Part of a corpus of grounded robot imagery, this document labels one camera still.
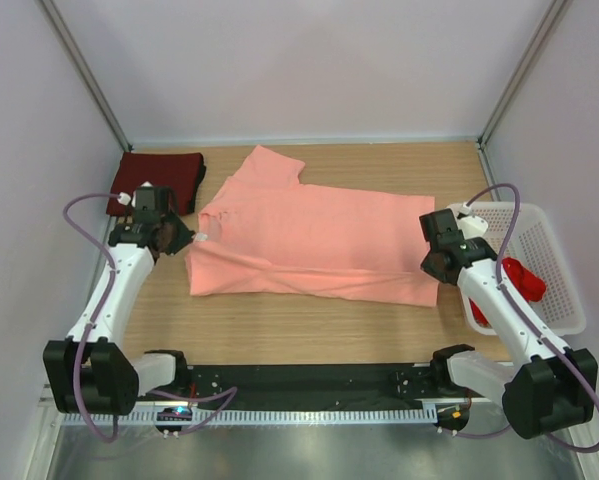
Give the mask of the pink t-shirt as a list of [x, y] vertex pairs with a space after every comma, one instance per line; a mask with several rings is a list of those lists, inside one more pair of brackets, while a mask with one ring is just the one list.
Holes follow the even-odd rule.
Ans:
[[304, 184], [304, 162], [256, 147], [199, 212], [193, 296], [314, 295], [433, 307], [419, 218], [431, 196]]

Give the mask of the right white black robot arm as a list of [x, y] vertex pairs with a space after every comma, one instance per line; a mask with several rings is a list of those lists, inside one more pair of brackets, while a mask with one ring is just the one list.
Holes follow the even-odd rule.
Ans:
[[429, 251], [422, 270], [459, 288], [485, 315], [512, 364], [460, 344], [434, 352], [429, 382], [440, 395], [468, 389], [497, 404], [522, 438], [589, 422], [596, 406], [598, 363], [554, 334], [519, 293], [502, 260], [482, 237], [468, 238], [450, 209], [420, 216]]

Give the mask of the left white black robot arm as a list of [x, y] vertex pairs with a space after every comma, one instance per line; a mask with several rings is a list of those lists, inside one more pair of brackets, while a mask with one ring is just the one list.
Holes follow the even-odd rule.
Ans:
[[88, 303], [63, 340], [49, 341], [43, 364], [53, 399], [62, 413], [129, 414], [137, 400], [159, 390], [183, 398], [192, 377], [185, 355], [149, 350], [131, 361], [122, 341], [142, 285], [162, 256], [172, 256], [194, 237], [178, 215], [175, 192], [144, 183], [133, 194], [111, 195], [125, 209], [106, 241], [78, 233], [100, 250], [105, 265]]

